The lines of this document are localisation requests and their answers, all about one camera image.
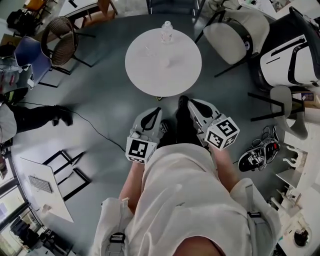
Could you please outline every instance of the white device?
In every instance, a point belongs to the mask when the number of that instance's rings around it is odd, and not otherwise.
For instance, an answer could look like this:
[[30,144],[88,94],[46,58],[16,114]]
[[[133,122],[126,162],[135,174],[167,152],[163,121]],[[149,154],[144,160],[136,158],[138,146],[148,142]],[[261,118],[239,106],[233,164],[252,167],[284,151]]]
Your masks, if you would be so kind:
[[162,118],[160,107],[148,109],[137,116],[126,140],[125,156],[129,161],[146,164],[160,141],[158,133]]
[[191,99],[188,108],[203,146],[209,143],[223,150],[235,142],[240,129],[231,117],[226,117],[213,104],[200,99]]

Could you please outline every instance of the gray floor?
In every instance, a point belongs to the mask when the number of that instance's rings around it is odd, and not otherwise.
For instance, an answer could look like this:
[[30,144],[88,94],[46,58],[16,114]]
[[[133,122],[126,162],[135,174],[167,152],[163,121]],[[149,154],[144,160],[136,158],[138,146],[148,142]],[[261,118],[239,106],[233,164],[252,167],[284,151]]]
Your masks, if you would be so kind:
[[[53,71],[43,80],[58,85],[58,88],[38,85],[28,93],[25,101],[69,106],[90,120],[99,132],[125,147],[129,130],[139,113],[160,106],[164,117],[170,117],[177,109],[178,95],[158,102],[154,96],[137,89],[125,69],[125,55],[130,43],[141,33],[161,27],[166,20],[171,21],[175,29],[195,38],[191,18],[183,15],[132,16],[86,28],[83,31],[96,35],[96,38],[81,38],[76,55],[95,66],[89,68],[71,60],[64,67],[72,70],[70,76]],[[228,65],[204,37],[198,42],[198,47],[202,56],[201,74],[185,94],[211,102],[233,118],[240,134],[229,151],[233,161],[237,161],[252,140],[261,136],[262,129],[274,123],[272,119],[250,122],[250,117],[268,113],[269,105],[248,98],[247,92],[254,92],[256,88],[247,64],[214,78],[215,73]],[[282,131],[279,130],[278,134],[283,138]],[[87,152],[77,166],[92,179],[92,183],[66,202],[74,223],[51,214],[43,222],[73,243],[75,252],[84,256],[94,238],[101,202],[119,195],[131,163],[116,145],[98,135],[77,115],[74,115],[74,125],[70,127],[63,123],[52,127],[48,123],[37,130],[18,134],[12,152],[18,172],[23,176],[20,157],[41,163],[61,149],[72,156],[81,151]],[[263,171],[239,171],[239,175],[251,178],[267,199],[275,195],[276,188],[283,186],[275,173],[287,168],[278,157]]]

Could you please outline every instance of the plastic water bottle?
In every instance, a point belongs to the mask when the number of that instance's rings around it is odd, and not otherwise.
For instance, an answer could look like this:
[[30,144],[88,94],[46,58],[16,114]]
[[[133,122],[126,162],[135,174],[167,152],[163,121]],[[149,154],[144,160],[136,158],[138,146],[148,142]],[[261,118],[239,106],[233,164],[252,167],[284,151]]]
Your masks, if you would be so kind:
[[174,27],[171,25],[170,21],[166,21],[161,27],[161,42],[168,44],[172,40],[172,32]]

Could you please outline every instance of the foot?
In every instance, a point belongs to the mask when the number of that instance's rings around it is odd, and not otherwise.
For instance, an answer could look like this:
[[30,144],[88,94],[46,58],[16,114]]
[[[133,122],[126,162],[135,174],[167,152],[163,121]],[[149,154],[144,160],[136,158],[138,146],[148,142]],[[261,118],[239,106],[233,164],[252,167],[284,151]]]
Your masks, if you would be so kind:
[[74,121],[72,119],[72,113],[70,110],[64,106],[57,106],[59,109],[59,118],[64,121],[66,126],[71,126]]
[[51,120],[51,123],[53,126],[57,126],[59,124],[59,119],[53,119]]
[[172,126],[171,123],[169,122],[169,120],[167,119],[163,119],[160,123],[160,131],[165,134],[169,131],[172,131]]
[[181,95],[178,101],[178,108],[183,108],[188,106],[189,98],[185,95]]

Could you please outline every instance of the white chair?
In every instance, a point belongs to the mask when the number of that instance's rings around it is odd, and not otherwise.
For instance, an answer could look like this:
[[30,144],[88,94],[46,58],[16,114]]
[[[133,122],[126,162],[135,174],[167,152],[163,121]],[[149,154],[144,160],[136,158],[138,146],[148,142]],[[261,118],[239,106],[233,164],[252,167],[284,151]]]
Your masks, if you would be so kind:
[[[292,98],[289,87],[281,85],[272,88],[270,98],[250,92],[248,92],[248,96],[270,103],[272,112],[272,114],[251,118],[251,122],[274,118],[282,130],[296,136],[300,140],[305,140],[308,137],[308,130],[305,125],[304,102]],[[290,127],[287,123],[287,118],[292,114],[296,114],[296,120]]]
[[[220,15],[218,22],[211,24],[218,15]],[[245,28],[249,37],[242,39],[228,22],[221,23],[224,15],[227,16],[229,21],[236,21]],[[228,64],[232,65],[214,76],[218,77],[258,55],[269,34],[269,30],[269,23],[261,12],[249,9],[228,9],[214,14],[203,29],[203,32],[201,32],[195,40],[195,43],[197,43],[202,34],[204,34],[217,53]]]

